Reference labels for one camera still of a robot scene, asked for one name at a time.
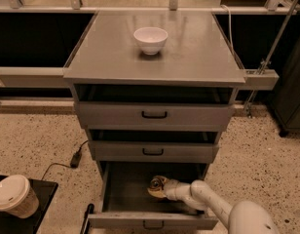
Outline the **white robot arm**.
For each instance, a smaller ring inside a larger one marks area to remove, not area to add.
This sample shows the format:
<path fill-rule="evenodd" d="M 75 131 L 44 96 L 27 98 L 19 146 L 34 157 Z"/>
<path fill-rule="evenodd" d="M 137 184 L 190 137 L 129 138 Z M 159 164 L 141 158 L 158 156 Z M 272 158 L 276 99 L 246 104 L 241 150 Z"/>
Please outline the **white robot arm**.
<path fill-rule="evenodd" d="M 280 234 L 263 207 L 248 200 L 232 206 L 200 179 L 186 183 L 156 175 L 147 190 L 153 197 L 182 201 L 195 210 L 209 207 L 226 227 L 228 234 Z"/>

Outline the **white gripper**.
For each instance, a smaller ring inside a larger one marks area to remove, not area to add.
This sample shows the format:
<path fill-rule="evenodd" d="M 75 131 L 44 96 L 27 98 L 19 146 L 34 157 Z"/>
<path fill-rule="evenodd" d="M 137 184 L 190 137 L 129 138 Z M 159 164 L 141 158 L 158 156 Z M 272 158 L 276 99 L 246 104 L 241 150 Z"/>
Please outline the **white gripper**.
<path fill-rule="evenodd" d="M 184 186 L 183 182 L 180 182 L 175 179 L 169 179 L 162 175 L 155 175 L 153 179 L 156 179 L 159 183 L 165 183 L 164 192 L 162 191 L 151 191 L 148 190 L 148 193 L 159 199 L 168 198 L 172 201 L 181 200 L 184 195 Z"/>

